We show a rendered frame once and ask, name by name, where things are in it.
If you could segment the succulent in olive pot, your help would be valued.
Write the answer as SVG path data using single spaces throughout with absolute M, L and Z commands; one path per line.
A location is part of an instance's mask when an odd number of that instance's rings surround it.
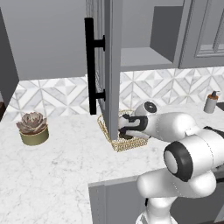
M 17 127 L 25 145 L 40 145 L 49 138 L 47 120 L 41 113 L 24 114 L 22 120 L 17 122 Z

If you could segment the grey soap dispenser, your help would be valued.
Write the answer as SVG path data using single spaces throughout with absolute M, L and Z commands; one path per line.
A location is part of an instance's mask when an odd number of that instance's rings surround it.
M 214 112 L 216 103 L 219 99 L 217 95 L 217 91 L 213 91 L 207 98 L 204 106 L 204 111 L 208 114 L 212 114 Z

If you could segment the grey open wall cabinet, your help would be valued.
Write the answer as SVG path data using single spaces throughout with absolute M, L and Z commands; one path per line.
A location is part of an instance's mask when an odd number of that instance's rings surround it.
M 176 68 L 191 0 L 122 0 L 121 69 Z

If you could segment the grey base cabinet front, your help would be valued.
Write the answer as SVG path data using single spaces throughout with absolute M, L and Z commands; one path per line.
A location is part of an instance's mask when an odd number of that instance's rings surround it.
M 224 224 L 224 177 L 216 176 L 215 192 L 204 199 L 177 198 L 171 216 L 178 224 Z M 88 185 L 93 224 L 136 224 L 145 209 L 137 176 Z

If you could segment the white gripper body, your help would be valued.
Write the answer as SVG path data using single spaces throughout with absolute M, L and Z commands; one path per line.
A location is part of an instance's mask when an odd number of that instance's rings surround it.
M 119 137 L 124 139 L 131 139 L 138 135 L 137 127 L 140 124 L 140 120 L 134 116 L 124 114 L 118 119 L 118 131 Z

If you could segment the dark grey tall side panel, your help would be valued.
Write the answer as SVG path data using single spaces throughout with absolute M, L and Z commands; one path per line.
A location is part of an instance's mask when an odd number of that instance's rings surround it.
M 18 71 L 0 9 L 0 121 L 18 85 Z

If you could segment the grey panelled cabinet door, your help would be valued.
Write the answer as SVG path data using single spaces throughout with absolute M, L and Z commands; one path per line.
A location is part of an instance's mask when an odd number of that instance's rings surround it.
M 192 0 L 180 68 L 224 67 L 224 0 Z

